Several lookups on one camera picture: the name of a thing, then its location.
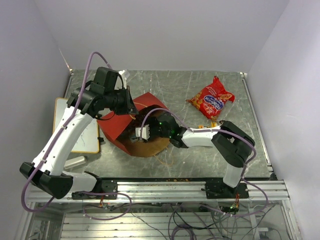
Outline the dark snack packet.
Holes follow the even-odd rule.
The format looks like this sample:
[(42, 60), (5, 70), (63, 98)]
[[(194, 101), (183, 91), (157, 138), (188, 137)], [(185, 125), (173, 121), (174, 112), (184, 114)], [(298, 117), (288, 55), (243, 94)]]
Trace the dark snack packet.
[(139, 136), (136, 136), (135, 134), (131, 134), (129, 136), (129, 140), (132, 142), (132, 143), (135, 143), (135, 142), (138, 142), (140, 140), (140, 137)]

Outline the silver whiteboard eraser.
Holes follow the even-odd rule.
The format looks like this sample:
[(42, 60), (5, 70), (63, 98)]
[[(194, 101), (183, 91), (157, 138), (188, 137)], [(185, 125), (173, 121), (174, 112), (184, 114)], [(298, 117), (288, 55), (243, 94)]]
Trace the silver whiteboard eraser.
[(87, 158), (85, 156), (79, 156), (72, 159), (68, 159), (64, 164), (64, 169), (68, 170), (74, 167), (81, 166), (87, 162)]

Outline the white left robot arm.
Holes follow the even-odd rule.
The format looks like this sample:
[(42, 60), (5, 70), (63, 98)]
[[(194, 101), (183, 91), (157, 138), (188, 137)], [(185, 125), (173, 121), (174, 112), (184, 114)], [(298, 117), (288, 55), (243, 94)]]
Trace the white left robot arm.
[(100, 120), (100, 111), (116, 115), (135, 115), (138, 110), (126, 84), (129, 72), (106, 67), (96, 70), (94, 79), (75, 89), (66, 103), (60, 123), (43, 150), (32, 162), (23, 162), (20, 173), (56, 199), (69, 192), (82, 192), (96, 199), (102, 193), (99, 177), (92, 173), (67, 173), (64, 166), (74, 145), (87, 126)]

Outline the small whiteboard yellow frame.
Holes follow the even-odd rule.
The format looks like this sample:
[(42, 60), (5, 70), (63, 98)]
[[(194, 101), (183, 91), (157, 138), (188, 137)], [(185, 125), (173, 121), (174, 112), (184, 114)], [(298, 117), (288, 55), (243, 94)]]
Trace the small whiteboard yellow frame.
[[(54, 120), (53, 130), (54, 132), (62, 119), (65, 108), (67, 106), (67, 98), (58, 97), (55, 100), (54, 107)], [(100, 151), (99, 126), (96, 119), (93, 119), (90, 124), (84, 129), (80, 137), (73, 146), (72, 153), (87, 153), (96, 154)]]

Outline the aluminium front frame rail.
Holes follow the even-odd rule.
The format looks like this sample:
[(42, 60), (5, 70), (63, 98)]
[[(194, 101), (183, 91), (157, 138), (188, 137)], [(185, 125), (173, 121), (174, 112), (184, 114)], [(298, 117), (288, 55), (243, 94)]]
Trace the aluminium front frame rail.
[[(279, 181), (252, 181), (261, 188), (267, 195), (269, 201), (290, 200), (289, 193), (283, 180)], [(205, 182), (119, 182), (118, 192), (128, 195), (133, 203), (173, 203), (173, 202), (234, 202), (233, 198), (207, 199), (206, 193), (201, 189), (205, 188)], [(264, 201), (263, 193), (254, 186), (247, 185), (248, 198), (241, 198), (243, 202)], [(47, 203), (51, 196), (44, 191), (31, 186), (27, 196), (27, 203)], [(72, 199), (68, 193), (64, 198), (54, 199), (52, 203), (89, 203), (98, 204), (98, 199)], [(104, 199), (104, 203), (128, 203), (129, 199), (118, 195), (117, 199)]]

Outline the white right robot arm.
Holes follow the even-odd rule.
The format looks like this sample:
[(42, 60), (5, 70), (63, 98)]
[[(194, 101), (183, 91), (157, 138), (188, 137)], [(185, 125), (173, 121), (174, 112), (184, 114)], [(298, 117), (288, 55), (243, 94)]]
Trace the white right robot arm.
[(238, 185), (244, 174), (245, 164), (255, 152), (255, 141), (230, 121), (210, 128), (187, 128), (180, 126), (168, 112), (146, 120), (147, 137), (169, 139), (176, 148), (215, 147), (227, 162), (226, 172), (220, 186), (221, 194), (226, 198), (238, 192)]

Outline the red paper bag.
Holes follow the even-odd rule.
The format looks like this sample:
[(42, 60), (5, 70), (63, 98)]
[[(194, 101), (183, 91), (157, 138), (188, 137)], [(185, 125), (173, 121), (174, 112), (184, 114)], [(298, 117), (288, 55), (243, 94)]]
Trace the red paper bag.
[(167, 138), (156, 138), (143, 142), (131, 142), (130, 135), (135, 134), (135, 128), (140, 127), (146, 114), (155, 108), (166, 106), (150, 92), (144, 93), (133, 100), (139, 114), (115, 115), (110, 112), (97, 123), (105, 137), (119, 149), (133, 157), (148, 158), (157, 155), (169, 145)]

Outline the aluminium table edge rail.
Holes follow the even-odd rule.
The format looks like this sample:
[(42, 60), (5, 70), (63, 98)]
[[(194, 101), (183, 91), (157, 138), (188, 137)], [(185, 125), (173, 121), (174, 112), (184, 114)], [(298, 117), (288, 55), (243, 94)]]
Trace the aluminium table edge rail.
[(274, 169), (273, 169), (272, 163), (271, 163), (269, 155), (268, 155), (268, 151), (267, 151), (267, 148), (266, 148), (266, 145), (265, 145), (265, 141), (264, 141), (264, 138), (263, 138), (263, 135), (262, 135), (262, 132), (261, 132), (261, 128), (260, 128), (259, 121), (258, 121), (258, 118), (257, 118), (257, 115), (256, 115), (256, 111), (255, 111), (255, 108), (254, 108), (254, 105), (253, 105), (253, 101), (252, 101), (252, 98), (251, 98), (251, 95), (250, 95), (250, 92), (249, 92), (249, 88), (248, 88), (248, 85), (247, 85), (247, 82), (246, 82), (246, 77), (248, 76), (248, 74), (245, 73), (245, 72), (240, 72), (239, 74), (240, 74), (243, 86), (245, 88), (246, 95), (248, 97), (248, 101), (249, 101), (249, 104), (250, 104), (250, 108), (251, 108), (251, 111), (252, 111), (254, 122), (255, 122), (255, 125), (256, 125), (256, 128), (257, 128), (257, 132), (258, 132), (258, 135), (259, 135), (259, 140), (260, 140), (260, 143), (261, 143), (261, 146), (262, 146), (262, 149), (263, 149), (263, 155), (264, 155), (264, 158), (266, 160), (268, 172), (270, 173), (270, 178), (272, 179), (273, 177), (275, 177), (275, 179), (276, 179), (277, 176), (274, 173)]

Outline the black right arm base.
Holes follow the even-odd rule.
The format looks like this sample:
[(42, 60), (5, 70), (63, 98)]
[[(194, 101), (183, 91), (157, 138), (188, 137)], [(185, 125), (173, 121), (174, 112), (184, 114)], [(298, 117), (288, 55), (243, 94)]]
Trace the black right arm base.
[(232, 188), (222, 181), (206, 182), (201, 191), (205, 192), (207, 199), (248, 199), (249, 192), (245, 183), (239, 183)]

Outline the red cookie snack packet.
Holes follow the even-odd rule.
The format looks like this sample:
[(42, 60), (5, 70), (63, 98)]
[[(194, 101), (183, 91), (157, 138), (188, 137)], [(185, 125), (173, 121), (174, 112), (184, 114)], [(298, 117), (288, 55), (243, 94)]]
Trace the red cookie snack packet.
[(199, 110), (208, 120), (216, 121), (226, 103), (233, 103), (235, 99), (235, 95), (227, 91), (220, 79), (214, 76), (212, 83), (185, 101)]

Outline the yellow snack sachet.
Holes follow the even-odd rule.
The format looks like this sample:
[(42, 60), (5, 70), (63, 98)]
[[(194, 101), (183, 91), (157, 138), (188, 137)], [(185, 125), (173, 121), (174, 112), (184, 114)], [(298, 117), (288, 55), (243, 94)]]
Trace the yellow snack sachet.
[(198, 125), (198, 129), (209, 129), (209, 128), (216, 128), (221, 126), (224, 123), (223, 120), (221, 121), (212, 121), (209, 125)]

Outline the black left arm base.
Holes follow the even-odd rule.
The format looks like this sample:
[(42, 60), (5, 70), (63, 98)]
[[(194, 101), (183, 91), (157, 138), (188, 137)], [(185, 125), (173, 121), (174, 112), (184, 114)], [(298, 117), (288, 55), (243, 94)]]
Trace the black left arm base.
[(90, 192), (91, 194), (81, 191), (73, 192), (71, 198), (73, 200), (115, 200), (117, 198), (118, 184), (114, 180), (98, 180)]

